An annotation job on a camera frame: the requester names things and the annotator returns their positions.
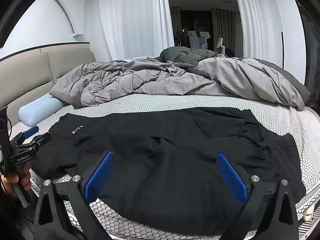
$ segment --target silver screw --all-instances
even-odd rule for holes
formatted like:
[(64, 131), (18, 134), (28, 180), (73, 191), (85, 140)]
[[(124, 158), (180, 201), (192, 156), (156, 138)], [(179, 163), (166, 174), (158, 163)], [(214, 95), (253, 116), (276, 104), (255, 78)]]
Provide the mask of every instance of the silver screw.
[(50, 181), (49, 179), (47, 179), (43, 184), (44, 184), (45, 186), (49, 186), (50, 183), (51, 183), (51, 181)]
[(77, 182), (77, 181), (79, 181), (81, 179), (81, 177), (79, 176), (79, 175), (76, 175), (76, 176), (74, 176), (73, 178), (72, 178), (72, 180), (74, 181), (74, 182)]
[(252, 181), (254, 182), (258, 182), (260, 180), (260, 178), (257, 175), (252, 175), (251, 176)]
[(289, 182), (286, 179), (281, 180), (281, 183), (285, 186), (289, 185)]

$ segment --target gray duvet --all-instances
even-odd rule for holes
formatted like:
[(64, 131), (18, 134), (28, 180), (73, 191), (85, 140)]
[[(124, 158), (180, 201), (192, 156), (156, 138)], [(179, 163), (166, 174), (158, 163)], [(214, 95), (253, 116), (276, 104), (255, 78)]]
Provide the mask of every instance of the gray duvet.
[(218, 55), (204, 57), (197, 65), (176, 61), (147, 58), (86, 63), (60, 78), (50, 94), (74, 108), (95, 106), (131, 93), (239, 96), (304, 108), (292, 83), (255, 59), (240, 61)]

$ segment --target beige upholstered headboard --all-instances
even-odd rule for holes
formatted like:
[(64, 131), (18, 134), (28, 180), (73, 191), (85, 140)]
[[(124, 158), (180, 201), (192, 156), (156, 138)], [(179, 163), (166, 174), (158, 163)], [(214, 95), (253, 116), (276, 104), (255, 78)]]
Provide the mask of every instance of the beige upholstered headboard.
[(19, 122), (21, 106), (48, 93), (64, 74), (95, 58), (88, 43), (59, 44), (32, 49), (0, 61), (0, 108)]

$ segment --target human hand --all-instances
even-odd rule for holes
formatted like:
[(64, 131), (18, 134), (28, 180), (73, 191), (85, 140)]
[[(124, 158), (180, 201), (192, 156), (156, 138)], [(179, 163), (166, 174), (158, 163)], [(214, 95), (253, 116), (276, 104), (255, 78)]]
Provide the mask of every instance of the human hand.
[[(30, 182), (30, 164), (26, 163), (23, 165), (22, 171), (25, 174), (25, 176), (21, 179), (21, 184), (23, 185), (23, 188), (25, 190), (29, 190), (31, 188), (31, 182)], [(18, 183), (19, 178), (18, 175), (15, 173), (9, 173), (6, 177), (1, 175), (1, 180), (3, 184), (1, 184), (2, 189), (7, 192), (10, 196), (13, 198), (17, 198), (18, 195), (12, 188), (11, 184), (12, 183)]]

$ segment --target honeycomb patterned sheet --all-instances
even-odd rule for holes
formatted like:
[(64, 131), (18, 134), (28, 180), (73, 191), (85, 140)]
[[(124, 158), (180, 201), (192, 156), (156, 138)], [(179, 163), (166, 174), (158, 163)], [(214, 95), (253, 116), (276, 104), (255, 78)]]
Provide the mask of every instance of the honeycomb patterned sheet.
[[(115, 99), (98, 106), (73, 109), (72, 106), (65, 106), (57, 113), (38, 124), (39, 133), (43, 134), (66, 113), (77, 114), (87, 117), (101, 117), (111, 113), (135, 113), (150, 111), (167, 111), (193, 107), (235, 107), (240, 110), (250, 109), (257, 120), (267, 129), (284, 135), (292, 134), (296, 142), (300, 165), (302, 171), (302, 182), (307, 194), (296, 204), (297, 213), (301, 215), (312, 203), (320, 198), (320, 118), (311, 109), (297, 111), (294, 107), (272, 104), (265, 101), (252, 101), (244, 98), (219, 97), (219, 96), (153, 96), (144, 94), (132, 94)], [(12, 136), (18, 132), (29, 129), (22, 122), (12, 128)], [(41, 187), (43, 180), (33, 171), (32, 180)], [(69, 175), (55, 178), (54, 183), (70, 180)], [(67, 211), (74, 216), (69, 202), (65, 202)], [(220, 236), (187, 236), (172, 232), (151, 228), (134, 221), (121, 217), (114, 210), (108, 207), (103, 201), (97, 199), (90, 204), (93, 213), (96, 215), (105, 230), (113, 236), (130, 239), (219, 239)], [(247, 237), (254, 235), (254, 231), (248, 233)]]

